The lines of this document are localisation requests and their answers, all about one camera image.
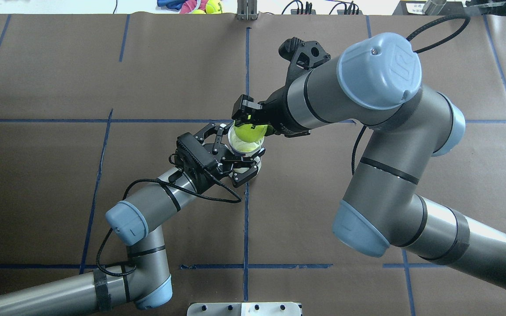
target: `black band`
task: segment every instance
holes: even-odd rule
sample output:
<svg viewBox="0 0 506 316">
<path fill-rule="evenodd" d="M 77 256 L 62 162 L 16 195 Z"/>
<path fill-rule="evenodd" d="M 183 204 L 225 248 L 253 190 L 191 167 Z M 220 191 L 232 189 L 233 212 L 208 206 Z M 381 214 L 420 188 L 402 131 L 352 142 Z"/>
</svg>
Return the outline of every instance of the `black band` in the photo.
<svg viewBox="0 0 506 316">
<path fill-rule="evenodd" d="M 161 247 L 153 248 L 153 249 L 144 250 L 144 251 L 141 251 L 141 252 L 135 252 L 133 254 L 128 254 L 128 258 L 145 256 L 145 255 L 153 254 L 154 252 L 158 252 L 158 251 L 161 251 L 161 250 L 165 250 L 165 245 L 163 245 Z"/>
<path fill-rule="evenodd" d="M 421 234 L 423 233 L 423 230 L 425 229 L 425 226 L 427 225 L 427 217 L 428 217 L 427 204 L 425 203 L 425 200 L 423 200 L 423 198 L 421 196 L 417 196 L 417 197 L 421 200 L 421 204 L 423 204 L 423 218 L 421 218 L 421 224 L 420 224 L 419 230 L 417 230 L 417 233 L 415 234 L 415 236 L 413 236 L 413 238 L 411 238 L 411 240 L 406 242 L 405 244 L 398 246 L 400 248 L 407 247 L 410 244 L 413 244 L 421 236 Z"/>
<path fill-rule="evenodd" d="M 167 186 L 161 186 L 161 187 L 163 188 L 163 190 L 165 190 L 165 193 L 167 193 L 167 195 L 171 198 L 171 201 L 175 205 L 177 212 L 179 212 L 181 210 L 181 206 L 179 204 L 179 201 L 177 201 L 177 199 L 173 195 L 173 192 L 171 192 L 171 190 L 169 190 L 169 188 Z"/>
<path fill-rule="evenodd" d="M 108 312 L 112 310 L 111 295 L 108 293 L 107 276 L 101 270 L 93 270 L 93 284 L 95 285 L 95 294 L 97 295 L 97 306 L 99 312 Z"/>
<path fill-rule="evenodd" d="M 322 119 L 319 115 L 317 115 L 314 111 L 314 108 L 312 108 L 312 106 L 311 106 L 310 99 L 307 97 L 307 80 L 310 78 L 310 76 L 311 76 L 311 72 L 309 72 L 307 74 L 306 80 L 304 81 L 304 101 L 306 102 L 307 109 L 310 110 L 311 114 L 316 119 L 320 120 L 321 122 L 327 123 L 327 124 L 332 124 L 333 122 L 326 121 L 326 120 Z"/>
<path fill-rule="evenodd" d="M 126 266 L 124 266 L 124 264 L 121 264 L 120 270 L 122 271 L 122 273 L 125 273 Z M 126 295 L 126 302 L 130 302 L 130 288 L 128 288 L 128 276 L 126 274 L 122 276 L 122 281 L 124 281 L 124 294 Z"/>
<path fill-rule="evenodd" d="M 394 167 L 388 166 L 386 164 L 382 164 L 381 162 L 377 162 L 376 160 L 372 160 L 372 159 L 369 159 L 369 158 L 366 158 L 366 157 L 362 157 L 360 159 L 360 162 L 362 162 L 365 165 L 369 165 L 369 166 L 372 166 L 374 168 L 378 168 L 378 169 L 380 169 L 382 171 L 385 171 L 387 173 L 391 173 L 394 176 L 398 176 L 398 177 L 402 178 L 403 180 L 409 181 L 409 182 L 411 182 L 413 184 L 418 184 L 419 183 L 419 179 L 415 178 L 414 176 L 410 175 L 409 173 L 405 173 L 405 172 L 403 172 L 401 170 L 397 170 Z"/>
<path fill-rule="evenodd" d="M 470 246 L 470 226 L 468 225 L 468 220 L 462 213 L 452 210 L 451 208 L 448 208 L 448 210 L 450 210 L 456 218 L 456 238 L 454 238 L 454 243 L 450 249 L 440 257 L 433 259 L 421 257 L 440 266 L 447 266 L 448 264 L 456 262 L 456 260 L 464 255 Z"/>
</svg>

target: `electrical wire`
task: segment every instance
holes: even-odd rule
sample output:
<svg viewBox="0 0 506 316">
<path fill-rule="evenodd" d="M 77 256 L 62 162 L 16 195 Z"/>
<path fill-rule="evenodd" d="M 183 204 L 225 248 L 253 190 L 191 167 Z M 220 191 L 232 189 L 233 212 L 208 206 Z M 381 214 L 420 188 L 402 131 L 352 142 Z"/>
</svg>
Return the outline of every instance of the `electrical wire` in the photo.
<svg viewBox="0 0 506 316">
<path fill-rule="evenodd" d="M 445 42 L 448 42 L 449 40 L 452 40 L 452 38 L 455 38 L 456 36 L 458 36 L 458 34 L 460 34 L 466 28 L 466 26 L 468 26 L 468 24 L 470 23 L 470 17 L 467 16 L 466 14 L 452 14 L 452 15 L 443 16 L 441 18 L 437 18 L 436 20 L 431 21 L 431 22 L 429 22 L 429 23 L 421 26 L 417 30 L 414 30 L 406 39 L 410 42 L 412 39 L 415 38 L 415 36 L 418 36 L 424 30 L 428 30 L 428 29 L 430 29 L 433 26 L 441 24 L 442 22 L 446 22 L 446 21 L 450 21 L 450 20 L 456 20 L 456 19 L 460 19 L 460 18 L 462 20 L 464 20 L 464 23 L 454 33 L 450 34 L 446 38 L 443 38 L 440 41 L 438 41 L 438 42 L 436 42 L 436 43 L 434 43 L 432 45 L 429 45 L 427 47 L 420 48 L 419 50 L 415 50 L 414 51 L 417 54 L 422 53 L 422 52 L 426 52 L 427 50 L 430 50 L 430 49 L 435 48 L 435 47 L 437 47 L 439 45 L 442 45 Z"/>
<path fill-rule="evenodd" d="M 355 4 L 353 1 L 351 1 L 351 2 L 345 2 L 345 1 L 339 1 L 339 0 L 327 0 L 327 1 L 337 2 L 337 4 L 335 4 L 335 6 L 333 6 L 331 11 L 329 11 L 328 15 L 333 14 L 333 10 L 335 10 L 335 8 L 337 6 L 340 6 L 341 4 L 343 4 L 345 6 L 345 10 L 343 10 L 343 14 L 351 14 L 351 12 L 353 12 L 353 14 L 358 14 L 358 12 L 360 11 L 359 6 L 357 4 Z"/>
<path fill-rule="evenodd" d="M 290 6 L 290 4 L 293 4 L 294 2 L 296 3 L 296 5 L 297 5 L 297 7 L 298 7 L 298 14 L 300 14 L 300 6 L 301 6 L 301 12 L 304 12 L 304 4 L 303 4 L 300 0 L 292 0 L 292 1 L 290 1 L 290 3 L 289 3 L 289 4 L 287 4 L 287 5 L 285 6 L 285 8 L 282 10 L 281 15 L 282 15 L 282 14 L 284 14 L 284 13 L 286 12 L 286 9 Z"/>
<path fill-rule="evenodd" d="M 241 197 L 239 196 L 239 194 L 237 194 L 236 192 L 234 192 L 231 188 L 229 188 L 228 186 L 226 186 L 225 184 L 223 184 L 223 182 L 219 181 L 215 176 L 213 176 L 210 172 L 204 170 L 204 173 L 210 178 L 210 180 L 212 180 L 215 184 L 221 186 L 222 188 L 224 188 L 225 190 L 227 190 L 227 192 L 231 193 L 231 195 L 235 196 L 236 200 L 228 200 L 226 198 L 217 198 L 217 197 L 211 197 L 211 196 L 205 196 L 203 194 L 198 194 L 196 192 L 193 192 L 191 190 L 188 190 L 188 189 L 185 189 L 181 186 L 177 186 L 176 184 L 172 184 L 172 183 L 169 183 L 169 182 L 166 182 L 166 181 L 163 181 L 163 180 L 160 180 L 160 179 L 139 179 L 139 180 L 136 180 L 134 182 L 132 182 L 127 188 L 126 190 L 124 191 L 124 196 L 122 196 L 122 200 L 126 200 L 126 198 L 128 197 L 128 193 L 130 192 L 130 189 L 132 189 L 132 187 L 135 186 L 135 184 L 138 184 L 138 183 L 142 183 L 142 182 L 151 182 L 151 183 L 156 183 L 156 184 L 159 184 L 162 188 L 166 188 L 166 187 L 171 187 L 171 188 L 175 188 L 177 190 L 181 190 L 182 192 L 185 192 L 187 194 L 190 194 L 192 196 L 196 196 L 197 198 L 202 198 L 203 200 L 209 200 L 209 201 L 217 201 L 217 202 L 225 202 L 225 203 L 231 203 L 231 204 L 235 204 L 235 203 L 239 203 L 241 202 Z M 134 271 L 136 271 L 136 267 L 132 268 L 132 270 L 130 271 L 127 271 L 127 272 L 122 272 L 122 273 L 115 273 L 115 272 L 110 272 L 109 270 L 107 270 L 102 264 L 101 264 L 101 254 L 103 252 L 103 249 L 105 248 L 105 244 L 107 243 L 107 240 L 108 238 L 111 236 L 112 234 L 112 228 L 110 230 L 108 230 L 108 233 L 107 235 L 105 236 L 103 242 L 101 243 L 101 246 L 99 247 L 99 251 L 97 252 L 97 268 L 99 268 L 99 270 L 101 272 L 103 272 L 104 274 L 107 274 L 109 276 L 112 276 L 112 277 L 123 277 L 123 276 L 128 276 L 128 274 L 132 274 L 134 273 Z"/>
<path fill-rule="evenodd" d="M 453 38 L 455 38 L 456 36 L 458 36 L 458 34 L 460 34 L 465 28 L 466 26 L 468 26 L 468 24 L 470 23 L 470 17 L 467 16 L 466 14 L 452 14 L 452 15 L 447 15 L 447 16 L 443 16 L 441 18 L 437 18 L 436 20 L 434 21 L 431 21 L 423 26 L 421 26 L 420 28 L 418 28 L 417 30 L 414 30 L 407 38 L 406 40 L 408 42 L 411 42 L 411 40 L 413 40 L 415 38 L 415 36 L 418 36 L 420 33 L 424 32 L 424 30 L 427 30 L 427 29 L 430 29 L 431 27 L 433 26 L 436 26 L 438 24 L 441 24 L 442 22 L 446 22 L 446 21 L 450 21 L 450 20 L 456 20 L 456 19 L 462 19 L 464 20 L 464 23 L 462 24 L 462 26 L 460 26 L 460 28 L 458 28 L 458 30 L 456 30 L 454 33 L 450 34 L 448 37 L 432 44 L 432 45 L 429 45 L 427 47 L 424 47 L 424 48 L 420 48 L 419 50 L 416 50 L 414 51 L 414 53 L 417 53 L 417 54 L 420 54 L 422 52 L 426 52 L 427 50 L 430 50 L 432 48 L 435 48 L 439 45 L 442 45 L 444 44 L 445 42 L 448 42 L 449 40 L 452 40 Z M 355 141 L 355 144 L 353 146 L 353 154 L 351 156 L 351 171 L 352 171 L 352 174 L 355 174 L 355 156 L 357 154 L 357 148 L 358 148 L 358 144 L 360 142 L 360 139 L 362 138 L 362 135 L 364 134 L 364 131 L 366 131 L 366 126 L 363 126 L 362 129 L 360 130 L 359 132 L 359 136 L 357 137 L 357 141 Z"/>
</svg>

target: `black cable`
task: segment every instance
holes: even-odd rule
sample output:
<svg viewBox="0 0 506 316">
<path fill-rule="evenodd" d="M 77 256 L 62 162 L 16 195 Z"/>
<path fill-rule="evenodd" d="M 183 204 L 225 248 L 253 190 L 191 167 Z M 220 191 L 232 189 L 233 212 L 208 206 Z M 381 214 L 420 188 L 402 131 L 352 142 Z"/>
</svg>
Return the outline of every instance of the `black cable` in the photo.
<svg viewBox="0 0 506 316">
<path fill-rule="evenodd" d="M 208 172 L 206 170 L 204 170 L 204 172 L 215 184 L 217 184 L 217 185 L 221 186 L 222 188 L 226 189 L 227 192 L 229 192 L 229 193 L 231 193 L 231 195 L 235 196 L 237 198 L 237 200 L 228 200 L 226 198 L 217 198 L 217 197 L 205 196 L 205 195 L 193 192 L 191 190 L 185 189 L 183 187 L 177 186 L 176 184 L 171 184 L 169 182 L 165 182 L 165 181 L 160 180 L 160 179 L 138 179 L 138 180 L 132 182 L 126 188 L 126 190 L 124 191 L 124 196 L 122 196 L 122 200 L 126 200 L 126 198 L 128 197 L 128 193 L 130 192 L 130 189 L 132 189 L 132 187 L 135 186 L 135 184 L 142 183 L 142 182 L 152 182 L 152 183 L 159 184 L 162 188 L 165 188 L 165 187 L 175 188 L 175 189 L 181 190 L 181 191 L 183 191 L 183 192 L 185 192 L 187 194 L 196 196 L 197 198 L 202 198 L 203 200 L 225 202 L 225 203 L 231 203 L 231 204 L 235 204 L 235 203 L 241 202 L 241 197 L 239 196 L 239 194 L 237 194 L 231 188 L 229 188 L 228 186 L 226 186 L 225 184 L 223 184 L 223 182 L 219 181 L 210 172 Z M 110 272 L 103 265 L 101 265 L 101 253 L 103 252 L 103 249 L 105 248 L 105 244 L 106 244 L 108 238 L 111 236 L 111 233 L 112 233 L 112 228 L 110 230 L 108 230 L 107 236 L 105 236 L 103 242 L 101 243 L 101 246 L 99 247 L 99 251 L 97 252 L 97 260 L 96 260 L 97 261 L 97 268 L 99 268 L 99 270 L 101 272 L 103 272 L 104 274 L 108 274 L 109 276 L 113 276 L 113 277 L 128 276 L 128 274 L 131 274 L 134 271 L 136 271 L 136 267 L 134 267 L 132 270 L 130 270 L 128 272 L 115 273 L 115 272 Z"/>
<path fill-rule="evenodd" d="M 357 147 L 360 143 L 360 140 L 362 139 L 362 135 L 364 134 L 364 131 L 366 130 L 366 126 L 362 126 L 362 129 L 359 132 L 359 136 L 357 137 L 357 140 L 355 141 L 355 146 L 353 146 L 353 156 L 351 157 L 351 173 L 355 174 L 355 159 L 357 156 Z"/>
<path fill-rule="evenodd" d="M 284 14 L 286 12 L 286 9 L 290 6 L 290 4 L 293 4 L 294 2 L 296 2 L 296 5 L 298 6 L 298 14 L 300 14 L 300 6 L 302 6 L 302 12 L 304 11 L 304 4 L 300 1 L 300 0 L 292 0 L 290 1 L 289 4 L 287 4 L 285 6 L 285 8 L 282 10 L 282 14 Z"/>
<path fill-rule="evenodd" d="M 457 18 L 463 19 L 464 23 L 462 24 L 462 26 L 460 26 L 460 28 L 458 30 L 456 30 L 456 32 L 452 33 L 450 36 L 448 36 L 448 37 L 446 37 L 446 38 L 444 38 L 444 39 L 442 39 L 442 40 L 440 40 L 440 41 L 438 41 L 438 42 L 436 42 L 436 43 L 434 43 L 432 45 L 429 45 L 427 47 L 421 48 L 420 50 L 414 51 L 417 54 L 422 53 L 422 52 L 426 52 L 427 50 L 430 50 L 430 49 L 435 48 L 435 47 L 437 47 L 439 45 L 442 45 L 445 42 L 448 42 L 449 40 L 452 40 L 452 38 L 455 38 L 456 36 L 458 36 L 458 34 L 460 34 L 466 28 L 466 26 L 468 26 L 468 24 L 470 23 L 470 17 L 467 16 L 467 15 L 465 15 L 465 14 L 452 14 L 452 15 L 443 16 L 441 18 L 437 18 L 436 20 L 431 21 L 431 22 L 429 22 L 429 23 L 421 26 L 417 30 L 414 30 L 414 32 L 412 32 L 406 38 L 406 40 L 410 42 L 412 39 L 415 38 L 415 36 L 418 36 L 424 30 L 430 29 L 431 27 L 436 26 L 438 24 L 441 24 L 442 22 L 446 22 L 446 21 L 450 21 L 450 20 L 456 20 Z M 355 174 L 355 159 L 356 159 L 355 156 L 357 154 L 357 147 L 358 147 L 360 139 L 362 138 L 362 135 L 364 134 L 365 130 L 366 130 L 366 126 L 363 126 L 363 128 L 360 130 L 359 136 L 357 137 L 357 141 L 355 142 L 355 144 L 353 146 L 353 156 L 351 157 L 351 171 L 352 171 L 352 174 Z"/>
<path fill-rule="evenodd" d="M 414 30 L 406 39 L 408 41 L 411 41 L 412 39 L 415 38 L 415 36 L 418 36 L 424 30 L 430 29 L 431 27 L 441 24 L 442 22 L 456 20 L 457 18 L 461 18 L 462 20 L 464 20 L 464 23 L 462 24 L 462 26 L 460 26 L 460 28 L 458 30 L 456 30 L 456 32 L 450 34 L 450 36 L 448 36 L 448 37 L 446 37 L 446 38 L 444 38 L 432 45 L 429 45 L 427 47 L 420 48 L 419 50 L 414 51 L 417 54 L 420 54 L 422 52 L 426 52 L 427 50 L 430 50 L 430 49 L 435 48 L 439 45 L 442 45 L 445 42 L 452 40 L 452 38 L 455 38 L 456 36 L 458 36 L 458 34 L 460 34 L 466 28 L 466 26 L 468 26 L 468 23 L 470 23 L 470 17 L 467 16 L 466 14 L 452 14 L 452 15 L 443 16 L 441 18 L 437 18 L 436 20 L 431 21 L 431 22 L 421 26 L 417 30 Z"/>
</svg>

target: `tennis balls in background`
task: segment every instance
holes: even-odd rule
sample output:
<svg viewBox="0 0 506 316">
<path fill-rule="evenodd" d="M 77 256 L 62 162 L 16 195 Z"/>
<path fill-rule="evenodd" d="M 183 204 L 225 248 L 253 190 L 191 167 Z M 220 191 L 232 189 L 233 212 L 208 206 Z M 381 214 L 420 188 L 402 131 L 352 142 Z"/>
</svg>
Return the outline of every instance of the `tennis balls in background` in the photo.
<svg viewBox="0 0 506 316">
<path fill-rule="evenodd" d="M 253 127 L 251 124 L 243 124 L 239 127 L 234 127 L 235 135 L 244 142 L 254 143 L 260 141 L 265 137 L 267 132 L 266 125 L 259 125 Z"/>
<path fill-rule="evenodd" d="M 208 0 L 205 11 L 207 14 L 220 14 L 224 12 L 220 0 Z"/>
</svg>

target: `black velcro strap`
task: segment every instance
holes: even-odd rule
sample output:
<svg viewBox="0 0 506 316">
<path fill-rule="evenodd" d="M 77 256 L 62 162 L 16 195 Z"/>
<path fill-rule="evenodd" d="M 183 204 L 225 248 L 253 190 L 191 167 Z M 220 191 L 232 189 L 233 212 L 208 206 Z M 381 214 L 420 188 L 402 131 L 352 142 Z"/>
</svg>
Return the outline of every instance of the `black velcro strap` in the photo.
<svg viewBox="0 0 506 316">
<path fill-rule="evenodd" d="M 362 157 L 360 159 L 360 162 L 362 162 L 365 165 L 369 165 L 371 167 L 378 168 L 378 169 L 385 171 L 389 174 L 393 174 L 394 176 L 398 176 L 399 178 L 402 178 L 403 180 L 409 181 L 413 184 L 419 184 L 418 178 L 415 178 L 414 176 L 410 175 L 409 173 L 403 172 L 403 171 L 396 169 L 392 166 L 388 166 L 386 164 L 382 164 L 381 162 L 377 162 L 376 160 Z"/>
<path fill-rule="evenodd" d="M 468 220 L 461 212 L 452 210 L 451 208 L 448 208 L 448 210 L 450 210 L 456 218 L 456 238 L 454 238 L 454 243 L 447 252 L 438 258 L 427 259 L 422 257 L 440 266 L 447 266 L 448 264 L 456 262 L 456 260 L 464 255 L 470 246 L 470 226 L 468 225 Z"/>
<path fill-rule="evenodd" d="M 95 294 L 97 295 L 99 312 L 108 312 L 112 310 L 112 301 L 111 295 L 108 293 L 106 274 L 99 269 L 93 270 L 93 283 L 95 284 Z"/>
</svg>

